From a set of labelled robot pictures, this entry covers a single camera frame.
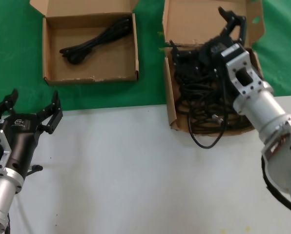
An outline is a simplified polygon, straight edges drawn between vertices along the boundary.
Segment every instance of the metal cylinder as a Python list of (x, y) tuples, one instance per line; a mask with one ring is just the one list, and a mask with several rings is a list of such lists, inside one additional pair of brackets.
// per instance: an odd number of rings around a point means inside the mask
[(16, 185), (8, 178), (0, 177), (0, 231), (3, 233), (8, 225), (8, 213), (13, 197), (16, 192)]
[(259, 132), (259, 137), (264, 143), (275, 132), (277, 126), (288, 120), (290, 116), (267, 90), (245, 101), (242, 113)]

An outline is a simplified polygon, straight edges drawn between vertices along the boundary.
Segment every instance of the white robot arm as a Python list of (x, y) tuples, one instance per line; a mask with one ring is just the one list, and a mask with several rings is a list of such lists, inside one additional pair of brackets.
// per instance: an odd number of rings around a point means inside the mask
[(265, 145), (263, 171), (268, 181), (291, 196), (291, 115), (277, 103), (273, 89), (261, 80), (242, 45), (234, 44), (219, 57), (224, 66), (214, 72), (226, 77), (226, 84), (237, 91), (234, 109), (249, 119)]

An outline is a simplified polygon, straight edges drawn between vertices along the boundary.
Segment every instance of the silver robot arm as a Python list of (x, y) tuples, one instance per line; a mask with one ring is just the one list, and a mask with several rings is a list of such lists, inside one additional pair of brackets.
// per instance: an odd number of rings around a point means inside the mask
[(248, 51), (236, 43), (220, 54), (216, 74), (236, 91), (233, 107), (245, 115), (259, 133), (265, 147), (262, 155), (270, 183), (291, 196), (291, 115), (273, 97), (273, 89), (252, 66)]
[[(52, 102), (37, 114), (19, 114), (14, 110), (18, 92), (14, 90), (0, 102), (0, 234), (10, 233), (9, 210), (15, 194), (21, 192), (25, 178), (41, 171), (31, 165), (34, 150), (43, 132), (52, 134), (63, 117), (58, 92)], [(1, 119), (8, 112), (9, 116)], [(46, 125), (42, 122), (50, 118)]]

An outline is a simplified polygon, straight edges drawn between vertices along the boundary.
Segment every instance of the power cord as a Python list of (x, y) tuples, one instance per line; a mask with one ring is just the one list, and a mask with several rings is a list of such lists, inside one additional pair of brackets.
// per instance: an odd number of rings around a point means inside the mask
[(60, 50), (64, 58), (71, 64), (81, 63), (85, 57), (91, 53), (92, 49), (98, 45), (110, 43), (129, 35), (132, 32), (132, 16), (127, 16), (117, 20), (103, 33), (94, 39), (83, 44), (67, 47)]
[(268, 191), (271, 193), (271, 195), (274, 196), (282, 205), (287, 207), (291, 211), (291, 202), (287, 200), (281, 192), (279, 192), (268, 180), (266, 172), (265, 172), (265, 160), (264, 157), (262, 156), (262, 171), (263, 171), (263, 179), (264, 182), (266, 183)]
[[(199, 51), (180, 51), (172, 41), (170, 44), (173, 47), (174, 79), (180, 92), (175, 109), (187, 116), (188, 130), (194, 142), (203, 149), (211, 149), (225, 131), (249, 128), (249, 120), (238, 115), (227, 101), (225, 81), (199, 62)], [(205, 146), (195, 134), (218, 134), (218, 137), (211, 145)]]
[(35, 173), (35, 172), (40, 172), (43, 170), (43, 167), (41, 165), (33, 165), (32, 166), (32, 170), (30, 172), (27, 173), (27, 176)]

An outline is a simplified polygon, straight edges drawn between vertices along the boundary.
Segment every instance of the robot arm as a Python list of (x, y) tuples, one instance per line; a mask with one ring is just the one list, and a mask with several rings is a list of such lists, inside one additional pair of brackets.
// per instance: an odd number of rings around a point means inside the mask
[[(222, 8), (219, 11), (228, 25), (245, 19), (236, 18)], [(228, 37), (221, 33), (207, 42), (199, 50), (199, 60), (213, 78), (224, 81), (235, 111), (245, 115), (258, 131), (265, 145), (264, 172), (270, 184), (291, 195), (291, 115), (277, 103), (271, 86), (260, 78), (242, 40), (233, 41)]]
[[(57, 92), (52, 103), (37, 114), (17, 114), (13, 109), (17, 98), (18, 92), (14, 90), (0, 103), (0, 233), (7, 230), (13, 197), (22, 190), (26, 176), (42, 170), (37, 165), (28, 173), (40, 135), (52, 134), (62, 118)], [(2, 120), (6, 111), (10, 116)], [(48, 117), (51, 119), (43, 125)]]

